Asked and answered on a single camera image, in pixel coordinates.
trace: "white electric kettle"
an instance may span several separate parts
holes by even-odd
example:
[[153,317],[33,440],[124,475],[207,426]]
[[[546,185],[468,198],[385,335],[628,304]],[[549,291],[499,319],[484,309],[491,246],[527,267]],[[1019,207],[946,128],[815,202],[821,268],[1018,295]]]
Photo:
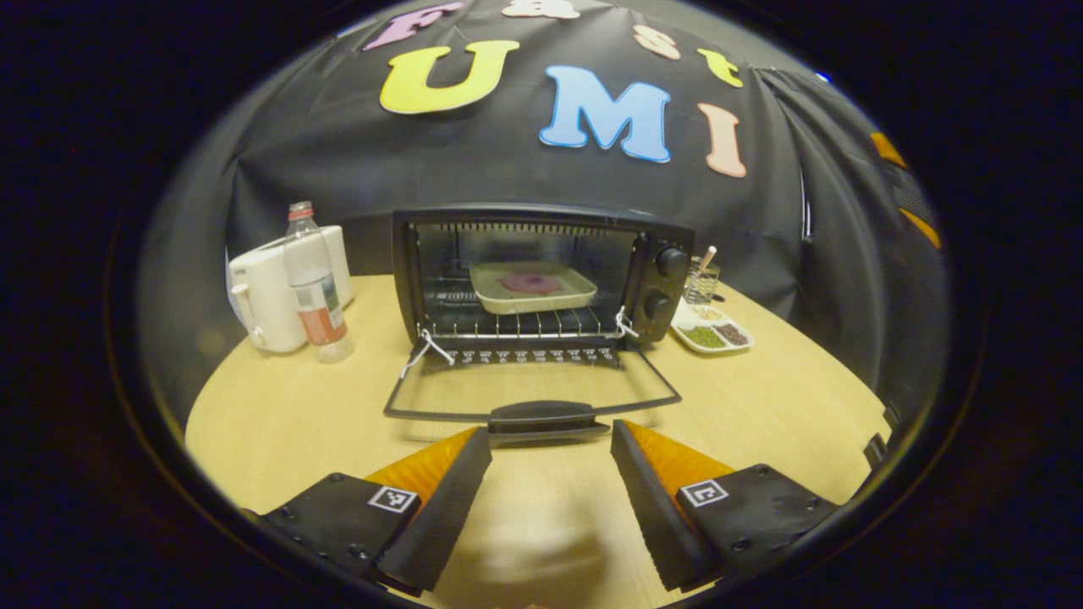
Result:
[[[331,275],[342,308],[353,300],[350,269],[345,262],[342,226],[321,226],[331,257]],[[304,345],[304,326],[286,276],[283,238],[261,245],[231,260],[226,269],[230,302],[248,331],[252,345],[285,353]]]

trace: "white string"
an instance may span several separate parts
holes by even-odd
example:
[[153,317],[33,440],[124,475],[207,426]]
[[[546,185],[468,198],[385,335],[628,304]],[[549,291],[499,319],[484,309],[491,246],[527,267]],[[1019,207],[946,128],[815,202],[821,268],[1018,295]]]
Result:
[[414,367],[414,364],[416,364],[419,361],[421,361],[421,355],[425,355],[425,352],[429,350],[429,347],[432,347],[433,349],[435,349],[436,351],[439,351],[440,354],[443,355],[444,359],[447,360],[447,365],[455,365],[455,358],[448,355],[447,351],[444,351],[443,349],[441,349],[440,345],[436,345],[435,341],[432,340],[432,335],[429,334],[429,331],[422,329],[421,331],[421,338],[425,339],[425,347],[421,349],[421,351],[418,352],[417,357],[415,357],[413,360],[409,361],[409,363],[407,363],[405,366],[403,366],[403,372],[399,374],[399,378],[400,379],[406,378],[406,371],[408,371],[409,368]]
[[625,333],[628,333],[635,336],[636,338],[639,338],[639,333],[631,329],[630,326],[625,325],[624,323],[624,307],[621,307],[621,310],[616,312],[616,328],[617,328],[616,333],[617,338],[623,338]]

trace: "white plate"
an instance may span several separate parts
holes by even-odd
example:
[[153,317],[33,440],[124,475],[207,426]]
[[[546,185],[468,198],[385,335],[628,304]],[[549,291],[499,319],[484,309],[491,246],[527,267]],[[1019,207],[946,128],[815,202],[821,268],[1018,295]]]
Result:
[[[716,315],[718,316],[718,319],[708,319],[708,318],[715,318]],[[723,325],[732,325],[733,327],[735,327],[738,332],[741,333],[742,336],[748,339],[748,342],[745,345],[733,345],[713,327],[713,326],[723,326]],[[702,345],[694,342],[683,332],[681,332],[682,329],[693,329],[696,327],[705,327],[708,331],[710,331],[712,334],[714,334],[719,340],[722,341],[725,347],[715,347],[715,348],[704,347]],[[726,353],[728,351],[743,351],[752,347],[753,344],[755,342],[752,335],[748,334],[748,331],[742,327],[741,324],[734,322],[726,313],[721,312],[718,309],[715,309],[709,304],[689,304],[688,302],[684,301],[683,298],[681,298],[680,302],[677,304],[677,312],[674,313],[674,321],[670,324],[669,328],[674,332],[674,334],[677,335],[677,338],[679,338],[684,345],[688,345],[689,349],[696,351],[699,353]]]

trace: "white ceramic dish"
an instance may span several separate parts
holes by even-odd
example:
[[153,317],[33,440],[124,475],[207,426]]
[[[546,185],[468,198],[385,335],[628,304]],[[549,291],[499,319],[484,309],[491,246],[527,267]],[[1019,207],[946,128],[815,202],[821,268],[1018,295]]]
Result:
[[[733,345],[725,336],[719,334],[713,326],[723,326],[732,325],[738,332],[741,333],[745,339],[748,340],[745,345]],[[688,337],[683,332],[686,329],[694,329],[697,327],[703,327],[715,335],[725,347],[704,347],[691,338]],[[681,340],[688,348],[697,353],[726,353],[729,351],[742,351],[748,349],[755,344],[752,335],[748,334],[741,324],[734,322],[729,315],[715,309],[709,304],[689,304],[683,298],[677,304],[677,312],[674,313],[674,321],[669,328],[677,335],[677,338]]]
[[[551,277],[560,287],[548,294],[531,294],[508,289],[500,283],[509,273]],[[598,286],[574,269],[558,262],[485,262],[470,269],[470,283],[490,313],[512,315],[537,311],[557,311],[586,307]]]

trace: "oven knob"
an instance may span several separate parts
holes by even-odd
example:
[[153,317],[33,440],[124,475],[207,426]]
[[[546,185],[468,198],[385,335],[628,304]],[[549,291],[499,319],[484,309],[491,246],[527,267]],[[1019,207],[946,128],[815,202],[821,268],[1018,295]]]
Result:
[[647,313],[648,318],[668,318],[674,313],[674,308],[676,304],[669,299],[664,293],[655,291],[647,297],[643,301],[643,312]]
[[663,277],[683,277],[688,273],[688,254],[676,247],[667,247],[660,251],[654,262]]

